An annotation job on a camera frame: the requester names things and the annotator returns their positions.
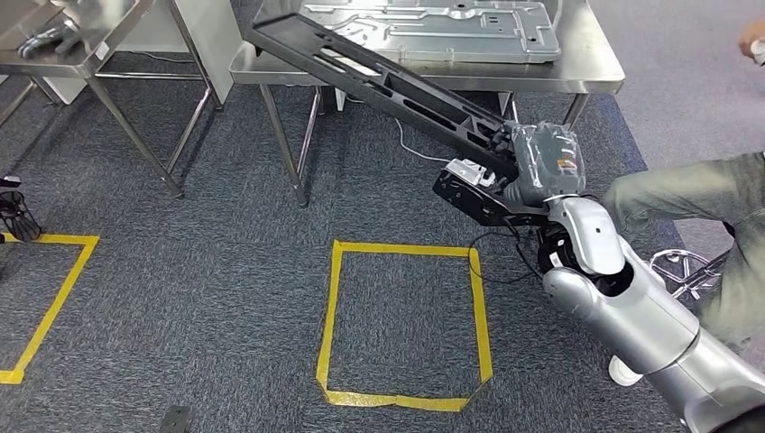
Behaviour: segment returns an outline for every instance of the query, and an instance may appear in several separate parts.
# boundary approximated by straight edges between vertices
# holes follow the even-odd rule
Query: black metal bracket
[[[446,143],[471,161],[518,178],[498,115],[298,14],[253,26],[258,48]]]

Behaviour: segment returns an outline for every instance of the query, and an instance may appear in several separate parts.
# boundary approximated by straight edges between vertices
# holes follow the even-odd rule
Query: yellow floor tape
[[[19,242],[10,234],[4,233],[3,235],[5,236],[6,242]],[[51,328],[53,320],[56,318],[56,315],[59,314],[61,306],[67,299],[67,296],[69,295],[72,286],[74,286],[75,281],[77,281],[77,277],[82,272],[82,268],[85,266],[85,262],[88,261],[90,254],[93,253],[93,249],[98,243],[98,236],[41,235],[40,238],[34,242],[36,244],[82,245],[82,250],[79,253],[79,257],[74,262],[74,266],[72,266],[71,270],[69,270],[67,278],[64,279],[64,283],[61,284],[61,288],[56,294],[56,298],[48,308],[48,311],[45,312],[45,315],[42,317],[42,321],[37,326],[37,329],[35,329],[34,334],[32,335],[32,339],[29,340],[29,343],[27,343],[21,357],[16,362],[14,369],[0,370],[1,384],[17,385],[22,382],[26,366],[29,365],[29,362],[32,361],[34,354],[37,353],[37,349],[40,348],[40,344],[42,344],[42,340],[45,338],[45,334],[48,333],[48,329]]]
[[[324,320],[324,334],[318,351],[316,379],[327,397],[327,402],[341,406],[386,406],[398,405],[422,410],[439,410],[459,412],[472,397],[456,398],[422,398],[406,395],[379,395],[362,392],[331,391],[327,388],[329,378],[329,354],[332,350],[332,332],[335,327],[335,311],[337,306],[337,291],[340,287],[340,267],[343,253],[395,253],[416,255],[439,255],[447,257],[467,257],[477,274],[481,273],[478,252],[472,248],[456,246],[425,246],[399,244],[364,244],[335,241],[332,246],[332,257],[329,272],[329,299],[327,301],[327,316]],[[481,374],[481,385],[492,377],[492,354],[489,348],[489,331],[486,325],[486,310],[484,306],[484,285],[481,278],[470,272],[470,285],[473,290],[473,315],[475,318],[475,337],[478,344],[478,368]]]

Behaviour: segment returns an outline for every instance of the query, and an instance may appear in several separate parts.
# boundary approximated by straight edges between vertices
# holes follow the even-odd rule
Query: person's leg
[[[704,329],[740,354],[752,335],[765,330],[765,209],[735,226],[735,233],[719,290],[696,315]]]
[[[617,179],[604,196],[616,230],[628,241],[651,219],[703,218],[736,225],[761,205],[762,153]]]
[[[625,176],[608,190],[604,205],[617,231],[628,240],[654,218],[699,217],[726,223],[736,243],[725,264],[722,288],[696,314],[705,329],[738,353],[753,332],[765,329],[765,268],[760,267],[765,265],[762,153]],[[622,386],[641,378],[616,357],[609,374]]]

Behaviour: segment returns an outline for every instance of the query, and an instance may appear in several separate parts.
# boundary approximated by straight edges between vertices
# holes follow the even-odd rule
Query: black cable
[[[579,197],[581,197],[581,198],[591,198],[592,200],[597,201],[598,203],[600,203],[600,198],[597,197],[595,194],[582,194]]]
[[[505,224],[510,229],[512,235],[515,237],[515,252],[518,253],[518,255],[521,257],[521,260],[523,260],[523,264],[526,265],[526,267],[529,269],[530,272],[532,272],[534,275],[539,278],[541,281],[542,278],[544,278],[544,275],[542,275],[542,272],[537,270],[537,268],[531,266],[531,263],[529,263],[529,259],[526,258],[526,254],[521,251],[521,235],[518,233],[518,229],[515,228],[515,226],[508,221],[508,218],[505,218]]]
[[[481,239],[487,237],[488,235],[497,235],[497,236],[503,236],[503,237],[511,237],[511,238],[515,239],[515,251],[521,256],[521,260],[523,260],[523,263],[526,264],[527,268],[529,268],[529,272],[526,272],[522,276],[520,276],[518,278],[514,278],[512,280],[495,280],[493,278],[484,277],[483,275],[478,273],[475,269],[473,269],[473,263],[470,261],[470,257],[468,257],[467,258],[467,265],[470,267],[470,272],[472,272],[475,276],[480,278],[482,281],[496,282],[498,284],[513,284],[513,283],[516,283],[518,281],[521,281],[521,280],[524,280],[526,278],[529,278],[530,276],[533,276],[535,274],[538,277],[541,277],[541,274],[539,273],[539,271],[533,269],[531,267],[531,265],[529,264],[529,262],[526,260],[526,257],[522,254],[521,248],[518,246],[518,242],[519,242],[520,238],[517,236],[517,234],[518,234],[517,230],[515,230],[515,233],[513,235],[507,235],[505,233],[500,233],[500,232],[487,232],[487,233],[484,233],[484,234],[476,237],[476,239],[473,239],[473,241],[470,242],[470,245],[468,245],[467,248],[469,250],[473,249],[475,247],[475,244],[478,243],[478,241],[480,241]]]

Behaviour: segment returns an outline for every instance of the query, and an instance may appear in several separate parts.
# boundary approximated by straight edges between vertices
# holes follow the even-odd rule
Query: white label
[[[552,262],[552,265],[556,268],[563,267],[563,263],[560,261],[560,257],[558,257],[558,253],[552,253],[550,255],[550,261]]]
[[[109,46],[106,45],[106,42],[99,43],[98,48],[96,48],[96,57],[98,57],[99,60],[103,60],[108,53],[109,53]]]

